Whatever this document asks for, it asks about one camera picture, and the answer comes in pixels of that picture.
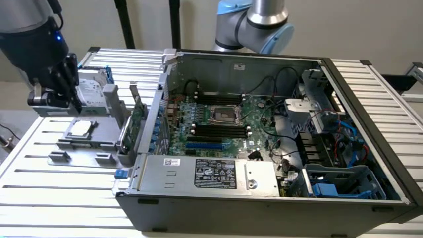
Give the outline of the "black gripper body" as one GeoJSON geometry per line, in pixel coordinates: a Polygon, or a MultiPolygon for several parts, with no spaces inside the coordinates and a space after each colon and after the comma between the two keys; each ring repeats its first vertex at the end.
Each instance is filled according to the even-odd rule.
{"type": "Polygon", "coordinates": [[[37,28],[0,34],[0,49],[12,65],[25,74],[31,85],[63,86],[71,84],[65,68],[69,48],[53,17],[37,28]]]}

